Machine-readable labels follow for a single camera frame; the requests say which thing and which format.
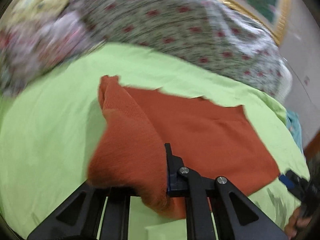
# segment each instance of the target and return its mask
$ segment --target gray floral fabric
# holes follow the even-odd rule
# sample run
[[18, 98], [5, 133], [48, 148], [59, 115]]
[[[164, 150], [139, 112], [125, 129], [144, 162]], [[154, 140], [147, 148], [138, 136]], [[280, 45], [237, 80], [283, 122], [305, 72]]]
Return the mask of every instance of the gray floral fabric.
[[274, 97], [282, 58], [269, 31], [218, 0], [70, 0], [92, 37], [149, 46]]

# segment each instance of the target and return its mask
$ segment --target orange sweater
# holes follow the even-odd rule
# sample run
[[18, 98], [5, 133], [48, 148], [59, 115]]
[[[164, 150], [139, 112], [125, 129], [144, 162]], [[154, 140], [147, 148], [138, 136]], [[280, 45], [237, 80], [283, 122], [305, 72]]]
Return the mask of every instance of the orange sweater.
[[97, 187], [133, 187], [159, 214], [185, 217], [183, 199], [166, 196], [165, 142], [185, 166], [204, 177], [225, 176], [246, 195], [279, 174], [242, 106], [123, 88], [118, 77], [108, 76], [101, 78], [99, 102], [108, 127], [89, 164], [88, 180]]

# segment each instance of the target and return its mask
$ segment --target human hand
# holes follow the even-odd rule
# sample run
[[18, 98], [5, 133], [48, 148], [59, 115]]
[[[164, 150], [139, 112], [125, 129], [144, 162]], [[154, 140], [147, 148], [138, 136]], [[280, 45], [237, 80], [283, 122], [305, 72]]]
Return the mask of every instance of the human hand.
[[297, 235], [298, 228], [305, 228], [309, 223], [311, 218], [299, 218], [301, 208], [298, 207], [289, 218], [288, 224], [284, 228], [284, 232], [288, 236], [289, 239], [295, 237]]

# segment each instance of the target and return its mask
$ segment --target light green sheet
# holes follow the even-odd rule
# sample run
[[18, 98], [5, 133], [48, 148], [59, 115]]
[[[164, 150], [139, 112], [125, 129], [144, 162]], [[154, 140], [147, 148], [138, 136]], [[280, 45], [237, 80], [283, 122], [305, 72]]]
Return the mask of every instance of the light green sheet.
[[[31, 84], [4, 115], [0, 207], [7, 223], [24, 238], [85, 180], [87, 163], [105, 128], [97, 88], [106, 74], [119, 75], [122, 85], [205, 96], [223, 106], [244, 105], [280, 171], [292, 169], [309, 178], [284, 125], [285, 109], [274, 99], [151, 49], [111, 43]], [[281, 228], [299, 205], [278, 180], [250, 199]], [[161, 218], [133, 198], [129, 239], [186, 239], [185, 221]]]

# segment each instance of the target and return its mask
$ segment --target silver screw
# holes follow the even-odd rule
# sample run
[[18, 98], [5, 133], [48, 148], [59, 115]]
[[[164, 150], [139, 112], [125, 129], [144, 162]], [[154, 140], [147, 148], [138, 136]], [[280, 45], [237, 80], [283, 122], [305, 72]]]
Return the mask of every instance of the silver screw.
[[187, 174], [189, 173], [189, 169], [187, 167], [181, 167], [180, 170], [179, 170], [182, 174]]
[[226, 184], [227, 183], [227, 179], [225, 177], [219, 177], [217, 180], [218, 180], [218, 182], [220, 184]]

